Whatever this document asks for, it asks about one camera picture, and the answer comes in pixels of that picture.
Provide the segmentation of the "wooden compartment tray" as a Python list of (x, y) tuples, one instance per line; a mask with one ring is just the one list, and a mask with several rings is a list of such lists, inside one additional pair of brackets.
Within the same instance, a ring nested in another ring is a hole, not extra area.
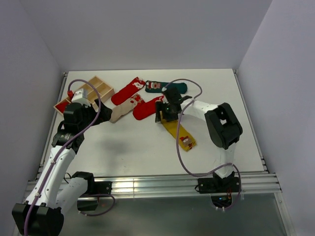
[[(106, 102), (108, 99), (110, 99), (113, 95), (114, 95), (114, 88), (111, 87), (109, 84), (107, 84), (106, 82), (104, 82), (102, 79), (100, 79), (97, 76), (94, 76), (93, 78), (91, 78), (90, 80), (88, 80), (88, 82), (90, 84), (92, 84), (95, 89), (97, 90), (99, 96), (100, 96), (100, 100), (104, 103)], [(83, 83), (78, 89), (76, 90), (72, 90), (73, 92), (79, 90), (79, 89), (85, 89), (87, 91), (87, 98), (89, 103), (93, 106), (94, 109), (98, 109), (97, 105), (95, 103), (95, 99), (98, 98), (96, 92), (86, 83)], [(71, 102), (69, 101), (69, 97), (67, 96), (66, 98), (63, 98), (59, 103), (62, 102), (68, 102), (68, 104), (70, 104)], [(56, 105), (54, 105), (54, 109), (60, 114), (63, 115), (62, 113), (60, 113), (57, 109), (56, 109)]]

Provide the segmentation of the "red sock with santa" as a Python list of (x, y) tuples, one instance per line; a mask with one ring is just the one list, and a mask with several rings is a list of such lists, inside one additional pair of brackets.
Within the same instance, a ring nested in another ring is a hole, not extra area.
[(60, 112), (60, 113), (64, 113), (66, 106), (68, 105), (68, 102), (62, 102), (56, 105), (56, 109)]

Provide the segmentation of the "yellow sock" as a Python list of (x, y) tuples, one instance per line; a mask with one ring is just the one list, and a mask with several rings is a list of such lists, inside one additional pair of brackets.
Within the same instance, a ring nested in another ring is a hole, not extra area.
[(161, 124), (175, 139), (176, 150), (188, 152), (196, 146), (195, 138), (181, 124), (178, 125), (178, 120), (167, 122), (162, 118)]

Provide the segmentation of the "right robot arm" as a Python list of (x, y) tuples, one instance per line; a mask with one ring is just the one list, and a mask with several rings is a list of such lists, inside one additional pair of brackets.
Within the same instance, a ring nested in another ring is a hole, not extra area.
[[(155, 122), (170, 126), (175, 130), (176, 151), (179, 162), (185, 172), (193, 177), (206, 177), (216, 174), (213, 186), (217, 191), (225, 191), (230, 186), (228, 177), (233, 172), (240, 173), (234, 164), (236, 144), (243, 134), (243, 129), (235, 113), (228, 103), (220, 105), (208, 104), (196, 100), (195, 97), (182, 97), (177, 88), (163, 88), (164, 98), (156, 102)], [(189, 115), (206, 123), (212, 143), (219, 151), (215, 168), (207, 173), (194, 174), (188, 170), (180, 154), (180, 145), (192, 148), (192, 139), (181, 130), (183, 115)]]

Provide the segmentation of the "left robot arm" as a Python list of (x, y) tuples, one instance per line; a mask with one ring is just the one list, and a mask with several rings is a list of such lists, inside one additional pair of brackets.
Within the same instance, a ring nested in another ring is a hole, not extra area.
[(66, 212), (84, 196), (96, 190), (92, 173), (76, 172), (73, 179), (60, 190), (64, 175), (84, 141), (84, 132), (110, 119), (112, 110), (99, 99), (98, 109), (92, 105), (70, 103), (63, 113), (52, 148), (36, 186), (23, 203), (16, 203), (12, 216), (20, 234), (24, 236), (57, 236), (60, 234)]

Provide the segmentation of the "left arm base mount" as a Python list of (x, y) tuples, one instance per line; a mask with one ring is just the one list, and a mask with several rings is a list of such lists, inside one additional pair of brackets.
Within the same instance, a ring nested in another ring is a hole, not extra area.
[(97, 194), (111, 194), (112, 182), (111, 181), (96, 181), (89, 193), (84, 193), (77, 201), (77, 209), (79, 211), (94, 211), (96, 210), (100, 197), (91, 197)]

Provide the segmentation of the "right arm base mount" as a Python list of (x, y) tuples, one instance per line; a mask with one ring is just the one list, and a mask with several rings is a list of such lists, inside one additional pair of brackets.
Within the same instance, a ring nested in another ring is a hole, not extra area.
[(220, 178), (217, 176), (199, 178), (194, 189), (199, 194), (210, 194), (215, 210), (222, 212), (232, 207), (234, 203), (232, 194), (237, 194), (237, 200), (242, 191), (241, 181), (238, 177)]

